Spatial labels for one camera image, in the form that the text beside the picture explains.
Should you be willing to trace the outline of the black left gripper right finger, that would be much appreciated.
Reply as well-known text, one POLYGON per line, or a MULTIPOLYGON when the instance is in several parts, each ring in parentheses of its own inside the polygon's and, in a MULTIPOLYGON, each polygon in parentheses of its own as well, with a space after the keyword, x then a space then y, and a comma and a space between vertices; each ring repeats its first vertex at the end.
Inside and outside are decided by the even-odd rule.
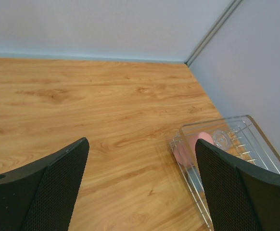
POLYGON ((280 174, 203 139, 195 151, 214 230, 280 231, 280 174))

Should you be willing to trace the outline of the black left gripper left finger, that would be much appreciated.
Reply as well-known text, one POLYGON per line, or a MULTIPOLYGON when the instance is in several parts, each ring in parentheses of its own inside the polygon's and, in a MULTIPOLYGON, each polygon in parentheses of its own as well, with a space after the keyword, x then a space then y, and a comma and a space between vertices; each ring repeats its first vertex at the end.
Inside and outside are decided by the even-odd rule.
POLYGON ((66 231, 89 155, 81 138, 0 174, 0 231, 66 231))

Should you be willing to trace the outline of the clear glass cup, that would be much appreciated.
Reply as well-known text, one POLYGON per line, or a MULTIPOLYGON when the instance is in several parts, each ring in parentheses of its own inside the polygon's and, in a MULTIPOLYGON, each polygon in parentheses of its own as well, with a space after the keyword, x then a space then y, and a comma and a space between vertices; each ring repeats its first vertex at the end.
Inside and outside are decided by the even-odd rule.
POLYGON ((231 146, 228 134, 222 130, 216 130, 213 132, 213 140, 215 146, 224 151, 227 151, 231 146))

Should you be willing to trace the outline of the pink plastic cup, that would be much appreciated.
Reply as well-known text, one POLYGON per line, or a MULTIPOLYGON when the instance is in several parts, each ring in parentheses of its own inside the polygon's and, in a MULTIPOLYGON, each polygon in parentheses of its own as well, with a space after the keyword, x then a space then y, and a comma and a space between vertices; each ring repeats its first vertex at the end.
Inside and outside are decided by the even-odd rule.
POLYGON ((196 160, 195 145, 198 139, 203 139, 210 144, 214 144, 212 136, 206 132, 199 132, 195 135, 187 137, 187 143, 182 141, 174 147, 174 156, 179 164, 186 168, 191 168, 194 164, 191 156, 196 160))

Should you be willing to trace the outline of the blue plastic cup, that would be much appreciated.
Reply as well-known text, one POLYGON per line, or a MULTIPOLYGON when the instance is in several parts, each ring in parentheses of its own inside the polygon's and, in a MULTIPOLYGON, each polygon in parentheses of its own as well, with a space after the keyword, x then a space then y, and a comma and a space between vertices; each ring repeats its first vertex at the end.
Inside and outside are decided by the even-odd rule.
POLYGON ((191 168, 188 169, 187 178, 190 186, 194 187, 197 190, 197 192, 203 191, 202 180, 197 171, 196 166, 192 166, 191 168))

